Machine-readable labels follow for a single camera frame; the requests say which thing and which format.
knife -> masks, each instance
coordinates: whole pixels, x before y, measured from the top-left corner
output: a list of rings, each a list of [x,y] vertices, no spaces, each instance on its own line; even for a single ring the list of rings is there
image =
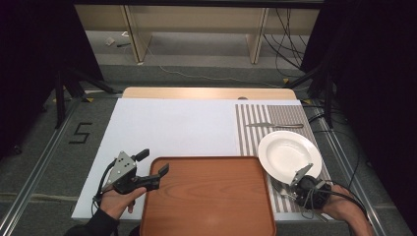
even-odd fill
[[[269,127],[269,128],[293,128],[293,129],[301,129],[304,127],[304,124],[290,124],[290,125],[277,125],[272,124],[269,122],[261,122],[261,123],[253,123],[246,125],[248,127]]]

person's arm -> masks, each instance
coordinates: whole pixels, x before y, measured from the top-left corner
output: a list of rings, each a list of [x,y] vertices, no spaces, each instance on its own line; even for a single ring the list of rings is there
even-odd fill
[[[349,197],[352,197],[346,189],[339,185],[331,186],[331,190]],[[323,213],[334,219],[344,220],[357,236],[372,236],[374,230],[367,217],[355,204],[343,197],[330,195],[328,202],[323,206]]]
[[[127,195],[119,195],[112,190],[106,192],[101,199],[100,208],[95,212],[86,225],[77,225],[69,229],[65,236],[103,236],[114,232],[119,224],[119,218],[125,209],[133,212],[135,199],[147,192],[146,188],[139,188]]]

aluminum rail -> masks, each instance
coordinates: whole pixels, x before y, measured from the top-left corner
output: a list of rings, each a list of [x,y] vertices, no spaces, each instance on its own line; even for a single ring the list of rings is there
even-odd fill
[[[315,105],[320,105],[316,100],[314,100],[313,103]],[[317,114],[321,113],[318,108],[315,109],[315,112],[317,112]],[[336,160],[339,166],[341,167],[341,170],[346,180],[350,181],[350,178],[354,173],[354,167],[352,167],[352,165],[350,164],[349,159],[347,158],[347,155],[340,144],[340,141],[338,140],[335,132],[329,128],[326,120],[321,118],[319,119],[319,122],[321,127],[325,131],[328,144],[333,150],[334,156],[336,157]],[[384,230],[381,224],[377,212],[375,211],[374,207],[371,204],[371,201],[366,195],[365,189],[361,185],[361,181],[359,180],[358,176],[355,176],[355,178],[353,179],[350,190],[357,195],[357,197],[362,201],[363,205],[365,206],[365,209],[368,213],[368,217],[373,225],[376,235],[387,235],[386,231]]]
[[[73,99],[68,106],[68,115],[67,118],[62,123],[59,129],[56,129],[52,135],[52,138],[49,140],[46,148],[43,150],[42,155],[40,156],[39,160],[37,161],[33,171],[31,172],[27,182],[25,183],[24,187],[16,196],[15,200],[13,201],[12,205],[10,206],[7,213],[2,218],[0,224],[0,235],[11,235],[13,230],[15,229],[16,225],[19,222],[28,202],[30,200],[31,194],[37,187],[43,173],[46,170],[46,167],[49,164],[50,159],[52,158],[56,148],[59,145],[59,142],[62,139],[63,133],[65,132],[69,120],[74,114],[74,111],[80,105],[81,99]]]

robotic arm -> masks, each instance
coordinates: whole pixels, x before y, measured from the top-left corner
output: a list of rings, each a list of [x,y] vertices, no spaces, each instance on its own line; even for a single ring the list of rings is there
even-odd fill
[[[93,199],[99,203],[102,194],[110,185],[121,195],[129,194],[141,187],[147,188],[148,192],[159,189],[160,179],[168,173],[169,164],[165,164],[160,168],[157,174],[145,177],[136,176],[136,162],[140,162],[147,156],[149,156],[149,149],[144,149],[139,154],[133,156],[129,156],[126,152],[120,151],[119,156],[107,166]],[[110,169],[109,177],[103,186],[104,178]]]
[[[282,196],[287,196],[291,198],[298,206],[312,210],[323,208],[323,206],[328,202],[328,198],[330,197],[330,195],[337,195],[345,198],[346,200],[352,202],[353,204],[361,208],[365,216],[367,216],[365,207],[359,199],[353,199],[349,196],[335,193],[331,190],[331,185],[329,185],[328,182],[333,181],[325,181],[321,179],[316,179],[310,175],[306,175],[312,167],[312,165],[313,164],[309,164],[296,172],[291,184],[289,185],[289,188],[293,195],[286,193],[285,189],[277,189],[278,192]]]

white cable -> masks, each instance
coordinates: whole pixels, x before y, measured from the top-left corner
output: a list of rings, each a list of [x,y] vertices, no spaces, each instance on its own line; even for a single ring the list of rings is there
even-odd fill
[[[148,45],[146,43],[144,43],[144,45],[146,46],[147,51],[149,52],[149,54],[153,57],[156,58],[156,56],[152,53],[152,51],[149,49]],[[268,87],[272,87],[272,88],[276,88],[276,89],[282,89],[282,87],[279,86],[274,86],[268,83],[264,83],[264,82],[255,82],[255,81],[243,81],[243,80],[238,80],[235,78],[212,78],[212,77],[207,77],[207,76],[190,76],[190,75],[186,75],[184,73],[181,72],[176,72],[176,71],[169,71],[165,68],[163,68],[161,65],[157,65],[163,72],[169,73],[169,74],[177,74],[183,77],[187,77],[187,78],[196,78],[196,79],[206,79],[206,80],[213,80],[213,81],[235,81],[235,82],[240,82],[240,83],[248,83],[248,84],[261,84],[261,85],[265,85]],[[303,90],[303,89],[307,89],[307,88],[299,88],[299,89],[294,89],[294,90]]]

